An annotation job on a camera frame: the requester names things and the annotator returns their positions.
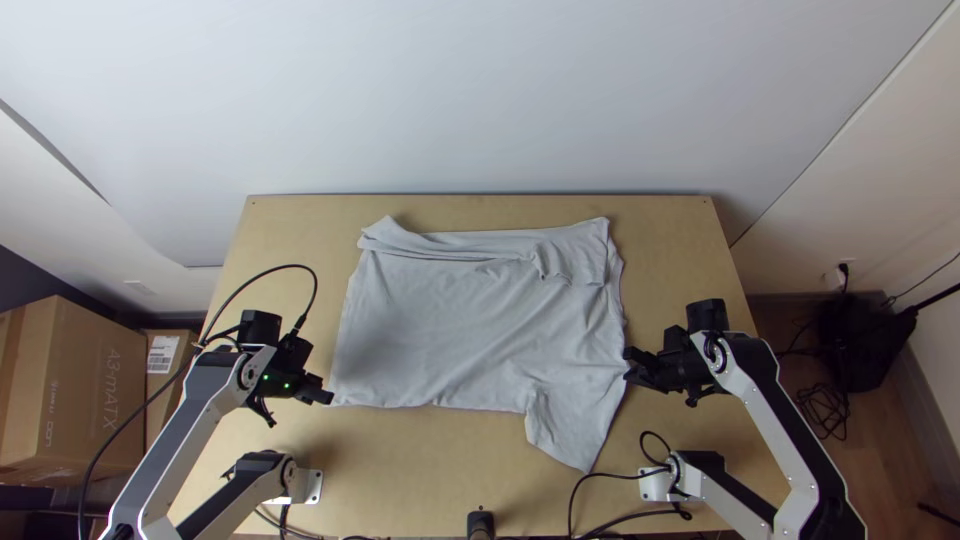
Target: cardboard box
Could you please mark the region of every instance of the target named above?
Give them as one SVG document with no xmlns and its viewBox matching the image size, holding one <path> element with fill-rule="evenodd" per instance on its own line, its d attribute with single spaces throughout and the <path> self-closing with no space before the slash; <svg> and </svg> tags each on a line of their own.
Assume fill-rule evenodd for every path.
<svg viewBox="0 0 960 540">
<path fill-rule="evenodd" d="M 0 483 L 67 486 L 143 403 L 146 338 L 59 296 L 0 314 Z M 93 478 L 136 468 L 142 415 Z"/>
<path fill-rule="evenodd" d="M 189 362 L 193 355 L 193 344 L 199 339 L 190 330 L 144 330 L 147 334 L 147 396 L 166 384 L 180 366 Z M 180 404 L 183 393 L 183 379 L 170 385 L 164 393 L 147 407 L 146 448 L 160 435 L 167 420 L 173 416 Z"/>
</svg>

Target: electrical outlet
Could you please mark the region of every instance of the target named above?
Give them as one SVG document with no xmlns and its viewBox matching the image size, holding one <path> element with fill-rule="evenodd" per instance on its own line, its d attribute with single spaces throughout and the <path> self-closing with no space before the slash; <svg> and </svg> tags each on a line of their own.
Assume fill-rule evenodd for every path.
<svg viewBox="0 0 960 540">
<path fill-rule="evenodd" d="M 843 286 L 847 284 L 847 282 L 850 280 L 850 277 L 853 275 L 854 261 L 856 261 L 856 259 L 853 257 L 845 257 L 837 261 L 836 266 L 823 273 L 823 281 L 828 291 L 839 292 L 843 290 Z M 841 264 L 847 265 L 847 272 L 849 275 L 844 275 L 843 271 L 840 270 Z"/>
</svg>

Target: barcode label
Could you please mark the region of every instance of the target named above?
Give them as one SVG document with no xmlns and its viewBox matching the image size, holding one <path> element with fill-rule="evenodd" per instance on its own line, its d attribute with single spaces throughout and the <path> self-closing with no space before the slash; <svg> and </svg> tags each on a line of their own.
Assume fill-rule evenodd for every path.
<svg viewBox="0 0 960 540">
<path fill-rule="evenodd" d="M 179 336 L 156 336 L 147 354 L 147 373 L 170 373 L 173 355 L 180 344 Z"/>
</svg>

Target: baseboard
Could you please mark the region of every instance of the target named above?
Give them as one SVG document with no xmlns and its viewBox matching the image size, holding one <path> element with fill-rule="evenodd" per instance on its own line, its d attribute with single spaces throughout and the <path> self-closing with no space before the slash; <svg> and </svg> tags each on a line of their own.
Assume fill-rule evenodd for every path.
<svg viewBox="0 0 960 540">
<path fill-rule="evenodd" d="M 920 441 L 933 483 L 945 503 L 960 504 L 960 452 L 909 343 L 890 368 L 904 410 Z"/>
</svg>

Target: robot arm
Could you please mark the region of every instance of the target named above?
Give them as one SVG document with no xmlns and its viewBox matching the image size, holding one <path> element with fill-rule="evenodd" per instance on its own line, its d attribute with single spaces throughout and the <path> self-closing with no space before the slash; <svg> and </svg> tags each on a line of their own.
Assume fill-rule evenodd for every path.
<svg viewBox="0 0 960 540">
<path fill-rule="evenodd" d="M 687 320 L 688 330 L 664 331 L 657 355 L 629 348 L 637 364 L 624 378 L 664 393 L 686 391 L 691 407 L 711 394 L 740 399 L 790 493 L 777 508 L 727 474 L 720 454 L 677 451 L 672 475 L 639 481 L 644 500 L 702 501 L 748 540 L 866 538 L 843 478 L 780 386 L 779 364 L 766 342 L 730 332 L 723 300 L 688 305 Z"/>
<path fill-rule="evenodd" d="M 245 311 L 232 330 L 239 350 L 226 347 L 196 358 L 183 383 L 183 400 L 111 508 L 101 540 L 227 538 L 264 501 L 319 500 L 320 471 L 298 469 L 287 454 L 252 452 L 237 461 L 233 478 L 183 523 L 174 526 L 167 517 L 225 414 L 246 406 L 272 427 L 264 397 L 293 397 L 306 404 L 329 404 L 333 398 L 322 389 L 320 377 L 303 370 L 313 346 L 293 333 L 279 339 L 280 317 Z"/>
</svg>

